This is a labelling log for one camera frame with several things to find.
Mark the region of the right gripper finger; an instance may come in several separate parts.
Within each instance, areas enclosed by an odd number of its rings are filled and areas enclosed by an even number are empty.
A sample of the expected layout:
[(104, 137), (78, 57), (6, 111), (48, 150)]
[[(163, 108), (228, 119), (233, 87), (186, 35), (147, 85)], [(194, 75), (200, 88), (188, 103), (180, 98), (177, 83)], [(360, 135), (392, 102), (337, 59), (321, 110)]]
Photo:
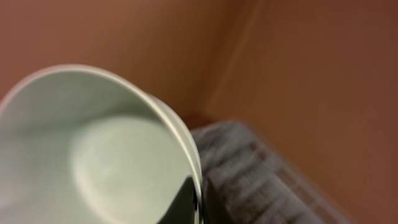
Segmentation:
[(187, 177), (158, 224), (194, 224), (197, 196), (193, 179)]

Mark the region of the green bowl with food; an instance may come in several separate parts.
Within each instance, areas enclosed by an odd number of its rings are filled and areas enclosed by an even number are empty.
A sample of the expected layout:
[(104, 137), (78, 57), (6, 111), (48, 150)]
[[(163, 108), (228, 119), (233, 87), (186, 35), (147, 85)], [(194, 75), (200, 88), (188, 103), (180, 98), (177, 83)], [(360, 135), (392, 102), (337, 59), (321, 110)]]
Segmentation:
[(39, 70), (1, 100), (2, 223), (158, 223), (198, 149), (167, 104), (86, 65)]

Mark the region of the grey dishwasher rack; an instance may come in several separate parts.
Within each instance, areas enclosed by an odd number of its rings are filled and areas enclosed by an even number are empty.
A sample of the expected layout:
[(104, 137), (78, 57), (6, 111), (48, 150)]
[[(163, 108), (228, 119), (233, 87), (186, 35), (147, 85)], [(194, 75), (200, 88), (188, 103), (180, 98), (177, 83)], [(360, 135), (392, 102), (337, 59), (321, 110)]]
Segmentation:
[(240, 121), (191, 131), (201, 168), (235, 223), (350, 221)]

